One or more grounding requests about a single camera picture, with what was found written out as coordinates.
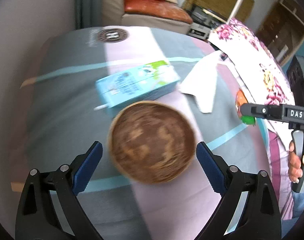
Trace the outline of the person's right hand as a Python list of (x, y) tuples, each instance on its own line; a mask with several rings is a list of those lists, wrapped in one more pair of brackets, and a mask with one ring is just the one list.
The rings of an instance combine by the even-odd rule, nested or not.
[(288, 155), (288, 176), (291, 182), (298, 183), (299, 179), (303, 175), (303, 170), (301, 169), (301, 159), (294, 152), (295, 146), (294, 142), (289, 144), (289, 155)]

